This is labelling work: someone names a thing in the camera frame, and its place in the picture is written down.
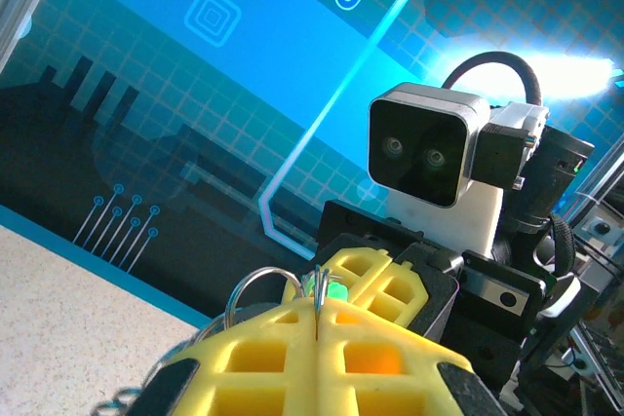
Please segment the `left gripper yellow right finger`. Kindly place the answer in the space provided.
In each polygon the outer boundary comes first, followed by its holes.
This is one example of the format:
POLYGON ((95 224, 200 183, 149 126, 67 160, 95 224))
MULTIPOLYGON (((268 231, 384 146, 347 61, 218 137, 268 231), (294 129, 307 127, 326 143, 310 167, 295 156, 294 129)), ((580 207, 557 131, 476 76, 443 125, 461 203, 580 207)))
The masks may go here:
POLYGON ((321 415, 503 415, 464 356, 345 301, 319 319, 321 415))

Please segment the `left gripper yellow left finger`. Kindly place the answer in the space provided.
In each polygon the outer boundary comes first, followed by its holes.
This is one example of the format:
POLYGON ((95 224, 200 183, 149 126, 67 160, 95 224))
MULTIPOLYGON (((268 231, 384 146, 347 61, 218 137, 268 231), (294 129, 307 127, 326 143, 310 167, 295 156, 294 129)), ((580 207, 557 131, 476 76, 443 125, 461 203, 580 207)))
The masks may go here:
POLYGON ((134 415, 314 415, 317 320, 311 298, 255 304, 212 323, 164 360, 134 415))

